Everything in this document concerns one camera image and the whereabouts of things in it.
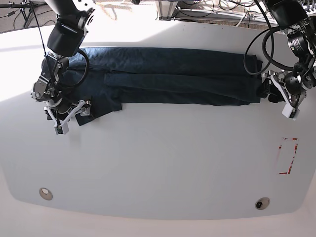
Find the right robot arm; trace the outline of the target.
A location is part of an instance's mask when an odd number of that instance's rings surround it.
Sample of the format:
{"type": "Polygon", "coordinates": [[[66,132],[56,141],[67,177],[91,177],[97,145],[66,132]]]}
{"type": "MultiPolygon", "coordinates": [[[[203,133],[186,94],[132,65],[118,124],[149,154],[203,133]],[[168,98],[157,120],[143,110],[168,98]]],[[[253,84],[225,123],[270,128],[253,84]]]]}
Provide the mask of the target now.
{"type": "Polygon", "coordinates": [[[82,85],[89,71],[89,58],[80,46],[93,20],[95,1],[48,0],[46,3],[57,19],[47,44],[43,46],[50,51],[44,53],[41,74],[32,87],[31,97],[46,104],[44,111],[48,120],[54,122],[54,130],[59,135],[69,132],[71,118],[91,115],[91,98],[74,101],[69,95],[82,85]],[[78,82],[68,85],[62,80],[69,67],[69,58],[77,53],[85,59],[84,73],[78,82]]]}

